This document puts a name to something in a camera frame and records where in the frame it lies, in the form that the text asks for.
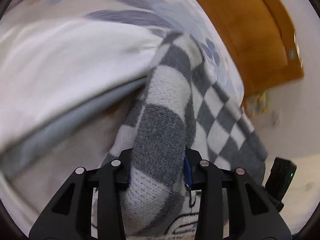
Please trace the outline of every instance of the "checkered blanket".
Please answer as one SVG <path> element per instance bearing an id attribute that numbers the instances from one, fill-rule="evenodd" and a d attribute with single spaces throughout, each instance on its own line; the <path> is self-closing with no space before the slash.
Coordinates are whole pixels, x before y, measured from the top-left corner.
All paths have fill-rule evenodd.
<path id="1" fill-rule="evenodd" d="M 169 33 L 151 64 L 143 95 L 104 163 L 134 147 L 130 186 L 121 195 L 127 236 L 180 238 L 196 230 L 201 195 L 184 186 L 186 146 L 219 168 L 243 167 L 258 184 L 267 153 L 250 121 L 212 80 L 192 37 Z"/>

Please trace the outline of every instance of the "gray and white checkered cloth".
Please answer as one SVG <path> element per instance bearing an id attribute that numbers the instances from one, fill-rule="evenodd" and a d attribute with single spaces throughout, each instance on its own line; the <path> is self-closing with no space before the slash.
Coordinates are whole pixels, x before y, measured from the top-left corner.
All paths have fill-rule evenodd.
<path id="1" fill-rule="evenodd" d="M 151 64 L 144 93 L 104 163 L 134 147 L 130 186 L 121 195 L 127 236 L 180 238 L 196 230 L 201 195 L 184 186 L 186 145 L 219 168 L 243 167 L 258 184 L 267 153 L 250 121 L 211 80 L 192 37 L 169 33 Z"/>

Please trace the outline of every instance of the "white wall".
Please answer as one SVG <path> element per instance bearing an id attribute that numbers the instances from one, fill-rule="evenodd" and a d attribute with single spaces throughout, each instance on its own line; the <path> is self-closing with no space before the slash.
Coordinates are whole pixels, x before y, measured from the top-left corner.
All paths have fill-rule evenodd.
<path id="1" fill-rule="evenodd" d="M 305 78 L 270 91 L 278 128 L 257 130 L 270 158 L 320 153 L 320 19 L 308 0 L 281 0 L 296 27 Z"/>

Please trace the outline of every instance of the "orange wooden furniture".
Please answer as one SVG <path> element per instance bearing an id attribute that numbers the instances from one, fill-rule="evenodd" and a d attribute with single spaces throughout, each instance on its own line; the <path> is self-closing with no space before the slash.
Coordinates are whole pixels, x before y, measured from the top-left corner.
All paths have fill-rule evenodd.
<path id="1" fill-rule="evenodd" d="M 244 82 L 245 96 L 304 76 L 295 29 L 280 0 L 197 0 Z"/>

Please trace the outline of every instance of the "checkered fabric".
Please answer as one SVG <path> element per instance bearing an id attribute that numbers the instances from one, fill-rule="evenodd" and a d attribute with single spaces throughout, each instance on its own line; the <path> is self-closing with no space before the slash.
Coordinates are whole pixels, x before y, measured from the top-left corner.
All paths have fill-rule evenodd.
<path id="1" fill-rule="evenodd" d="M 143 95 L 104 163 L 134 147 L 130 186 L 121 195 L 127 236 L 180 238 L 196 230 L 201 195 L 184 186 L 186 145 L 219 168 L 243 167 L 258 184 L 267 153 L 250 121 L 208 74 L 192 37 L 169 33 L 151 64 Z"/>

